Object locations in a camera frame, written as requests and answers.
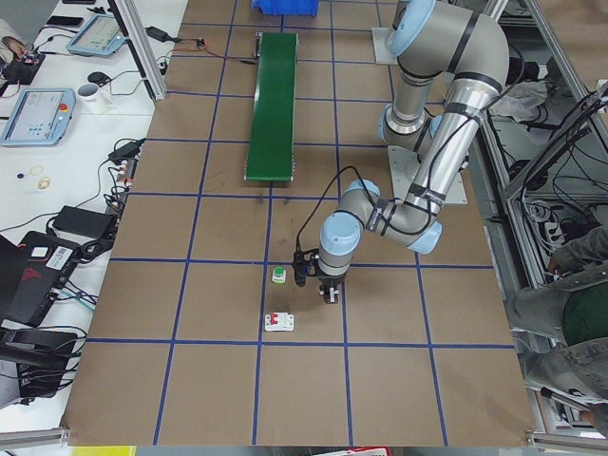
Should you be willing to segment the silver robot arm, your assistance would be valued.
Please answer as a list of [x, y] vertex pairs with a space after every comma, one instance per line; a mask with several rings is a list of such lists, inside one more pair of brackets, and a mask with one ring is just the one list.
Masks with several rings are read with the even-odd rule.
[[441, 1], [398, 3], [389, 50], [401, 81], [379, 123], [379, 135], [405, 151], [407, 190], [382, 198], [357, 178], [322, 224], [319, 246], [294, 251], [294, 283], [319, 280], [333, 303], [365, 232], [413, 252], [430, 253], [443, 227], [438, 215], [489, 107], [504, 92], [509, 48], [488, 15]]

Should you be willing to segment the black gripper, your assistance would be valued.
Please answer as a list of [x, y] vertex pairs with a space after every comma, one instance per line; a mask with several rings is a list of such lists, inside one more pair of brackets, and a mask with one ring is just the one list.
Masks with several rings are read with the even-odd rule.
[[327, 304], [339, 302], [341, 284], [351, 265], [351, 255], [334, 255], [323, 248], [296, 250], [293, 255], [294, 282], [304, 287], [308, 278], [317, 278], [319, 294]]

